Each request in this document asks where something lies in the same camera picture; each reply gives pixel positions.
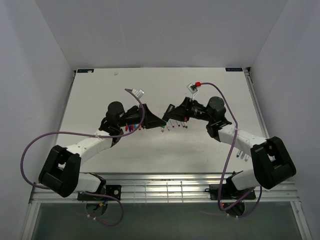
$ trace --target colored marker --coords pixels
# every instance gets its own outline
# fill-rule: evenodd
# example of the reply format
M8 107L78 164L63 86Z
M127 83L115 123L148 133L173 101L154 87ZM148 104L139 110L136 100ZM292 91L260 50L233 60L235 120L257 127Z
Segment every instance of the colored marker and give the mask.
M173 127L173 128L174 128L174 127L175 127L175 125L173 125L173 124L172 124L171 119L169 119L169 122L170 122L170 124L171 124L171 127Z
M238 158L238 157L240 156L240 154L241 154L241 150L239 150L239 151L237 152L236 157Z

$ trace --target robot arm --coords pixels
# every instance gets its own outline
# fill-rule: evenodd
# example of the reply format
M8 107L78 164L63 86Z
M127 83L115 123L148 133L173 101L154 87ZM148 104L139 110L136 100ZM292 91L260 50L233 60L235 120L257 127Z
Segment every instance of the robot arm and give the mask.
M146 104L143 107L145 114L142 128L152 129L166 125ZM135 105L125 112L120 102L110 103L95 133L97 137L88 137L67 147L56 145L51 149L39 175L39 182L64 198L73 192L104 194L106 180L93 173L80 173L80 167L94 155L117 144L124 134L122 127L139 124L142 117L141 106Z
M188 88L195 96L197 86L191 84ZM162 119L187 122L194 118L207 121L206 129L210 137L231 145L236 127L226 119L226 111L220 97L211 97L207 106L186 97L177 107L170 104ZM258 186L271 189L296 174L291 157L278 137L266 139L238 129L235 147L251 156L253 169L235 173L226 179L223 187L230 194Z

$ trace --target blue marker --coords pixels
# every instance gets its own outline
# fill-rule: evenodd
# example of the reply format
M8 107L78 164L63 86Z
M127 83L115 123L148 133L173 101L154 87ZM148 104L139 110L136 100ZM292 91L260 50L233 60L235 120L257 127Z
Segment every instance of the blue marker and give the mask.
M239 150L239 151L237 152L236 157L238 158L238 157L240 156L240 154L241 154L241 150Z

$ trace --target black sticker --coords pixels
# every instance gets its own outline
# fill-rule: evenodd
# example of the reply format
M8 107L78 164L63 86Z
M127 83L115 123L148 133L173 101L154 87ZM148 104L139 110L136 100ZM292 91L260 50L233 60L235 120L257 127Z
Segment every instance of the black sticker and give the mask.
M226 72L243 72L241 67L226 67Z
M93 73L94 69L78 69L76 71L78 74L83 74L83 73Z

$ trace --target glass panel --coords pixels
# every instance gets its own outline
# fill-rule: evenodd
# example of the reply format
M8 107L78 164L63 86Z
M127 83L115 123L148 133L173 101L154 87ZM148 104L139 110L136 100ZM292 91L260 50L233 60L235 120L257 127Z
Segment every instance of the glass panel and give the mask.
M254 203L246 203L250 209ZM42 203L33 240L300 240L290 202L261 202L249 216L235 220L221 213L216 203L124 204L122 223L108 227L87 218L86 204ZM101 219L117 221L120 208L109 204Z

